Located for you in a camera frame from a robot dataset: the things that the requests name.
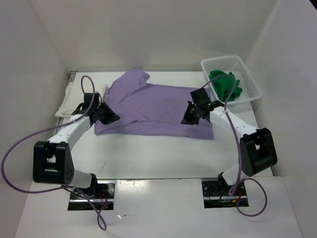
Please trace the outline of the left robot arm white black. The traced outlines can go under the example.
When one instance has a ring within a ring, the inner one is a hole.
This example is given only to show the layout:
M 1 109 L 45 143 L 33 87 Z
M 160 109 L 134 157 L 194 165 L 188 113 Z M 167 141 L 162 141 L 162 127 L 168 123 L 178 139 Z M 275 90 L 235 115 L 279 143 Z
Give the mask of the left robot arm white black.
M 87 198 L 94 198 L 102 192 L 103 186 L 92 173 L 74 168 L 71 150 L 81 136 L 96 122 L 109 125 L 120 119 L 107 104 L 93 105 L 88 113 L 83 103 L 72 113 L 70 122 L 47 141 L 34 146 L 33 181 L 37 183 L 60 184 L 81 190 Z

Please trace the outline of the purple shirt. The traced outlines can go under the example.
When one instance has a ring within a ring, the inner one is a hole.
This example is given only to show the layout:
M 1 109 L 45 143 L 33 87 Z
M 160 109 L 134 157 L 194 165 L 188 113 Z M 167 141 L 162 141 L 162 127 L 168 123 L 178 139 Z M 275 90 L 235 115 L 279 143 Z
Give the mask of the purple shirt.
M 96 122 L 95 135 L 132 134 L 212 140 L 212 124 L 181 124 L 193 87 L 148 83 L 150 75 L 140 68 L 125 72 L 107 89 L 103 101 L 120 117 L 105 125 Z

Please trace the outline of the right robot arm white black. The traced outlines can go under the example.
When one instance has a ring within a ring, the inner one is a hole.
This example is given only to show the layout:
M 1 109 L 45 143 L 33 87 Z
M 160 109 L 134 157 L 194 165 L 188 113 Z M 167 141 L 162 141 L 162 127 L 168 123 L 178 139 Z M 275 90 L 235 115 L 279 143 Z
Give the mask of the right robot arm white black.
M 269 129 L 252 126 L 220 101 L 198 105 L 188 102 L 182 124 L 195 125 L 200 119 L 216 124 L 228 133 L 232 133 L 238 150 L 238 163 L 220 173 L 217 189 L 223 195 L 233 195 L 239 182 L 252 177 L 277 164 L 277 155 Z

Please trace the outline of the white t shirt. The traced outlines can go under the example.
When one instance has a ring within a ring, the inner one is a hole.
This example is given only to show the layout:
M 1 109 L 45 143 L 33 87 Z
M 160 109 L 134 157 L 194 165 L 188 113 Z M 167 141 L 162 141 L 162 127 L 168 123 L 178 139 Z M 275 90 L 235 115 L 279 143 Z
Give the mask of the white t shirt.
M 94 82 L 95 92 L 99 93 L 101 97 L 105 95 L 108 86 L 106 84 L 96 84 Z M 89 80 L 84 80 L 83 89 L 86 93 L 92 93 L 92 85 Z M 82 91 L 81 82 L 70 82 L 65 90 L 64 99 L 55 113 L 57 118 L 69 118 L 72 112 L 77 108 L 77 106 L 84 102 L 84 93 Z

